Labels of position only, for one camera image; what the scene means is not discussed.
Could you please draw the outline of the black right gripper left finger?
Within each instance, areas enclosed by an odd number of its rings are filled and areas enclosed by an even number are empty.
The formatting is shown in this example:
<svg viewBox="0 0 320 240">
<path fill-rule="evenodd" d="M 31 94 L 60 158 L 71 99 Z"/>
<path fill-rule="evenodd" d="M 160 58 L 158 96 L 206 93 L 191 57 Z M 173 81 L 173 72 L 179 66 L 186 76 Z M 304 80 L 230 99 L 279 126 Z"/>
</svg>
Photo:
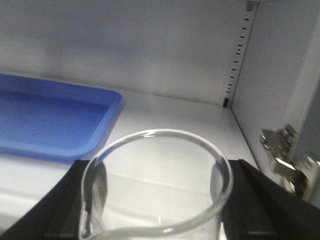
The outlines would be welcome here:
<svg viewBox="0 0 320 240">
<path fill-rule="evenodd" d="M 105 165 L 90 166 L 87 160 L 76 160 L 63 178 L 0 238 L 88 240 L 99 231 L 97 218 L 106 197 Z"/>
</svg>

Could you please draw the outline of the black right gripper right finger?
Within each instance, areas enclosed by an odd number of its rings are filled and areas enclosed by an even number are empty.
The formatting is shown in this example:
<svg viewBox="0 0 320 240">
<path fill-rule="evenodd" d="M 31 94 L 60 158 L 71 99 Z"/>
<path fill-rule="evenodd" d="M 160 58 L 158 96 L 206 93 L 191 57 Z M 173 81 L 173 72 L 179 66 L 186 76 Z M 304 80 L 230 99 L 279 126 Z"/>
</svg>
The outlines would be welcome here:
<svg viewBox="0 0 320 240">
<path fill-rule="evenodd" d="M 223 212 L 228 240 L 318 240 L 320 210 L 243 159 L 230 160 L 233 189 Z"/>
</svg>

